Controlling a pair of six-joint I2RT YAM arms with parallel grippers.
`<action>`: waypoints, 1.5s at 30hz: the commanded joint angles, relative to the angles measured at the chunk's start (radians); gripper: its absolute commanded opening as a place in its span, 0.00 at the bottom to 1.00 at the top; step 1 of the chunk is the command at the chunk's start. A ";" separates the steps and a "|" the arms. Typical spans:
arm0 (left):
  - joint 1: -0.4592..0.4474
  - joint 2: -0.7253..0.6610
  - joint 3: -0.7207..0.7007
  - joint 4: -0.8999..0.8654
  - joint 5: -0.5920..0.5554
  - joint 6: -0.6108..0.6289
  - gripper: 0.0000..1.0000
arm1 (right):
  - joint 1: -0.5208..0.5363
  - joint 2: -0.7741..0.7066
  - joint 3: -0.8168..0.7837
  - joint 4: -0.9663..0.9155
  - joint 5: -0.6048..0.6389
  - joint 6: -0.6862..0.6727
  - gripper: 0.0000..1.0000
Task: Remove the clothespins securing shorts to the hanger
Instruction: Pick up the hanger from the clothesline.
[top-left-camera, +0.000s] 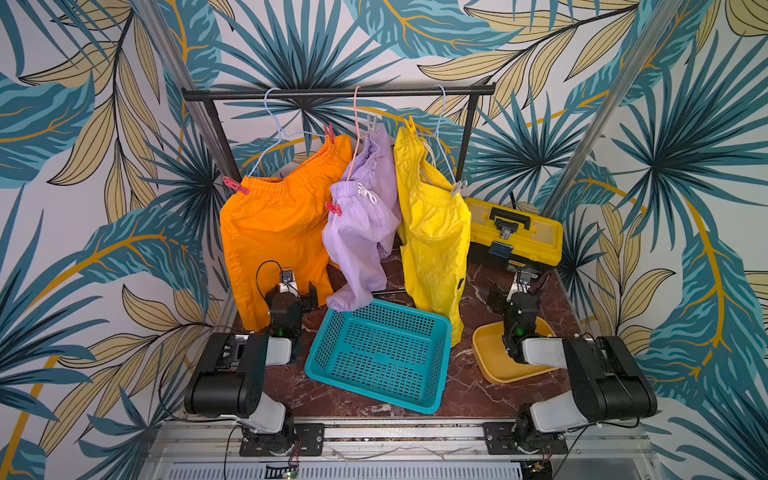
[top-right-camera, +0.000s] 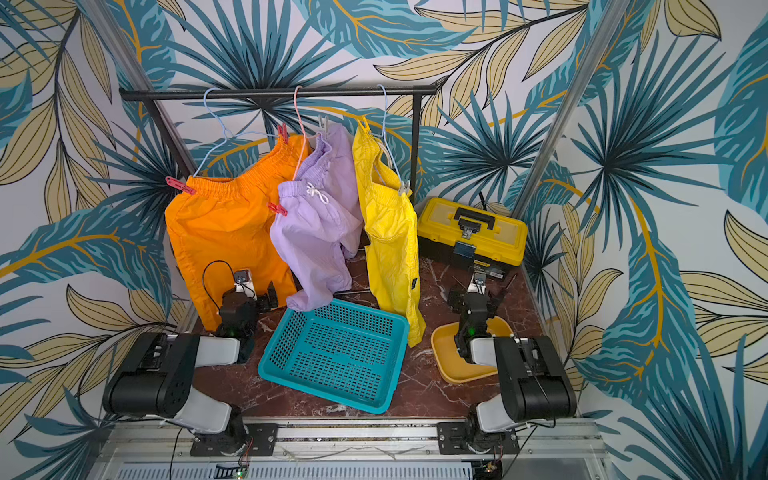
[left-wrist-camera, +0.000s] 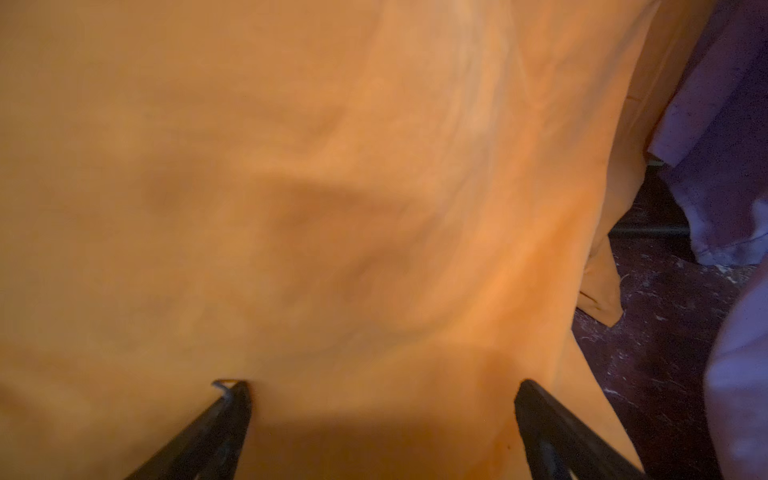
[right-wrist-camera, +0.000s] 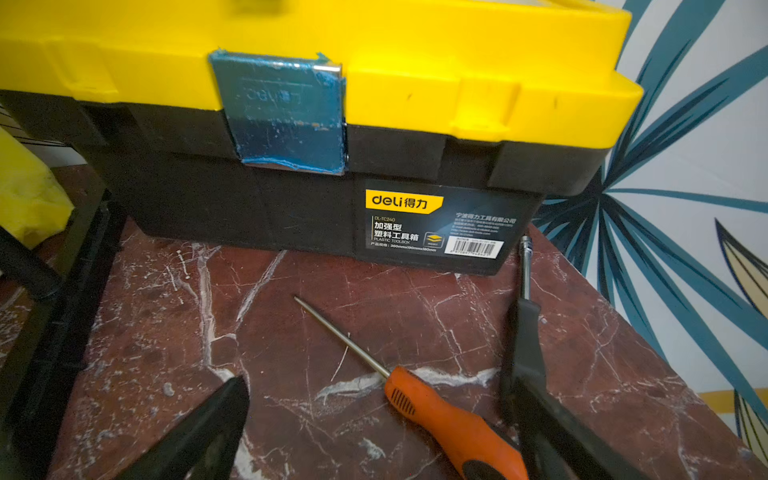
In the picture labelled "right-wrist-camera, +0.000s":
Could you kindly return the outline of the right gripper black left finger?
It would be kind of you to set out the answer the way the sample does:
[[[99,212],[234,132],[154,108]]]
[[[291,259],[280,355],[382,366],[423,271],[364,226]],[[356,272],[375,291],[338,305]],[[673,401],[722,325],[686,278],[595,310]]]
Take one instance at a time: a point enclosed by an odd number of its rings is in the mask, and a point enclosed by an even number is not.
[[[227,380],[119,479],[228,479],[250,404],[243,377]]]

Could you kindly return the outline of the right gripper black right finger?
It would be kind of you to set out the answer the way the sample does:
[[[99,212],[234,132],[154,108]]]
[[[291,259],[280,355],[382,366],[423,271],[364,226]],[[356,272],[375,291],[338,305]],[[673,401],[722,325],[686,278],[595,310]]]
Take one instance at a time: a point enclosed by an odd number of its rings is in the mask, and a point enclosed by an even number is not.
[[[531,479],[647,477],[528,378],[514,382],[513,412]]]

